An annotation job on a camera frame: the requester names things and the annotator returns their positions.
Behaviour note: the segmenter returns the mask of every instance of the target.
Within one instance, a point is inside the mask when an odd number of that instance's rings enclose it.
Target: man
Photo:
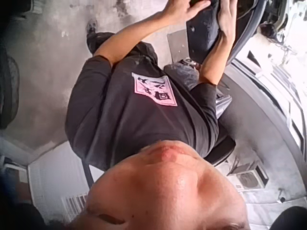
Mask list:
[[[94,53],[73,88],[66,132],[72,149],[105,170],[92,186],[76,229],[249,229],[236,189],[205,157],[218,135],[219,83],[235,39],[237,0],[221,0],[221,34],[188,91],[157,66],[139,43],[151,33],[190,20],[202,0],[169,0],[165,9],[115,35],[95,34]]]

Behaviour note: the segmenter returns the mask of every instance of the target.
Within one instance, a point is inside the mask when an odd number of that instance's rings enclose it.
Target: dark gray t-shirt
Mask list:
[[[215,99],[215,86],[188,91],[145,56],[113,69],[93,57],[72,90],[66,133],[73,151],[101,170],[159,140],[180,140],[206,157],[218,136]]]

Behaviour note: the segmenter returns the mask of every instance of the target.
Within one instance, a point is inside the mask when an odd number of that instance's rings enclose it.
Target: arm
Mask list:
[[[169,0],[165,9],[153,16],[130,25],[105,41],[94,56],[103,56],[111,66],[120,62],[141,40],[172,24],[186,22],[210,5],[202,0],[190,7],[189,0]]]
[[[218,21],[221,34],[200,69],[200,82],[217,85],[223,75],[236,37],[237,0],[221,0]]]

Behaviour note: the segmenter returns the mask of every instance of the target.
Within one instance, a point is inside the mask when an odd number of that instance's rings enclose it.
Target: vent grille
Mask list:
[[[86,200],[87,194],[73,195],[62,198],[69,222],[73,221],[73,219],[75,219],[76,216],[83,211]]]

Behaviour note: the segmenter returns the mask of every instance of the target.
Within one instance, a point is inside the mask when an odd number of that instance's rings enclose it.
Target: pink graphic patch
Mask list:
[[[177,106],[172,86],[168,76],[149,78],[132,73],[134,77],[134,92],[153,99],[157,104]]]

